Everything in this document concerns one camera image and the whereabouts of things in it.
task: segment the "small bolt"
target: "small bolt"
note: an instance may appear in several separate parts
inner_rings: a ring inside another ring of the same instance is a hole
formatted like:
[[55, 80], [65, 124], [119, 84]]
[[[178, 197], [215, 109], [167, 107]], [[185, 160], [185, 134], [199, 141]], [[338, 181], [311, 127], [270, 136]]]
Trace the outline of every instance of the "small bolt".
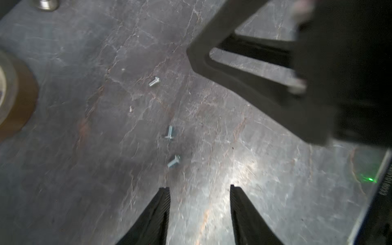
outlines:
[[156, 76], [155, 79], [148, 84], [148, 86], [152, 87], [152, 86], [154, 86], [155, 84], [157, 84], [159, 82], [160, 82], [159, 81], [159, 77]]
[[43, 11], [54, 11], [58, 8], [58, 0], [33, 0], [34, 5]]
[[172, 140], [174, 138], [172, 135], [173, 135], [173, 126], [169, 126], [169, 131], [167, 132], [167, 136], [165, 136], [165, 138]]
[[171, 166], [173, 166], [174, 164], [176, 164], [176, 163], [180, 163], [180, 156], [179, 155], [175, 155], [174, 156], [174, 159], [173, 160], [171, 160], [168, 164], [167, 164], [167, 167], [171, 167]]

